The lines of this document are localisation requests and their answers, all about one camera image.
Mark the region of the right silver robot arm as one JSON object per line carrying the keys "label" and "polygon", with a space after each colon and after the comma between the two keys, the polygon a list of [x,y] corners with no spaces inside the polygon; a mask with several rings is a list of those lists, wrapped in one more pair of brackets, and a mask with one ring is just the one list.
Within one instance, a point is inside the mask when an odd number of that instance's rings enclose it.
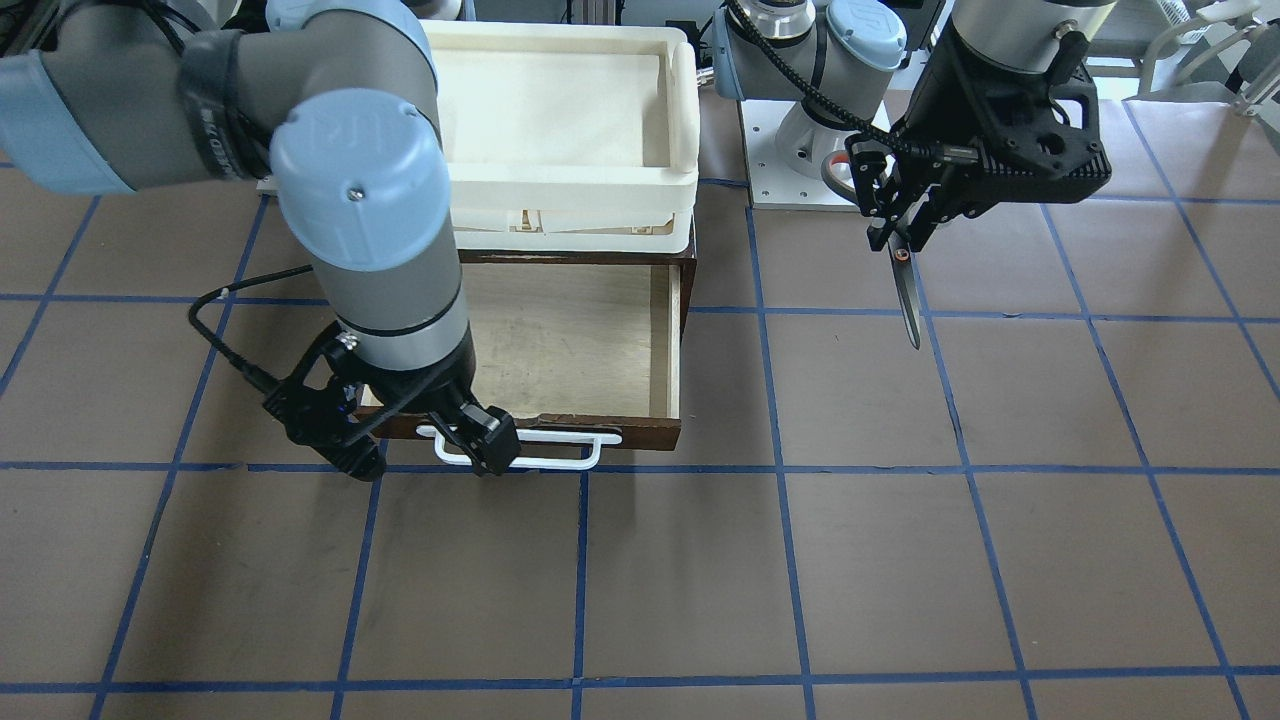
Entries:
{"label": "right silver robot arm", "polygon": [[270,1],[268,31],[216,28],[193,1],[65,1],[52,53],[3,59],[3,150],[58,193],[205,179],[276,182],[335,320],[275,377],[189,324],[296,445],[376,480],[375,430],[426,416],[480,474],[517,459],[483,407],[451,222],[438,72],[399,1]]}

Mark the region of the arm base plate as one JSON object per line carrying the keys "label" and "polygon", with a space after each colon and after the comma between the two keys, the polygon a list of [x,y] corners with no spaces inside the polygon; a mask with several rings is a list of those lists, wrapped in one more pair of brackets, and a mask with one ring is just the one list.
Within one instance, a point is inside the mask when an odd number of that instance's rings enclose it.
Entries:
{"label": "arm base plate", "polygon": [[820,164],[844,149],[845,131],[813,120],[800,102],[745,100],[739,109],[748,183],[756,209],[858,210],[820,177]]}

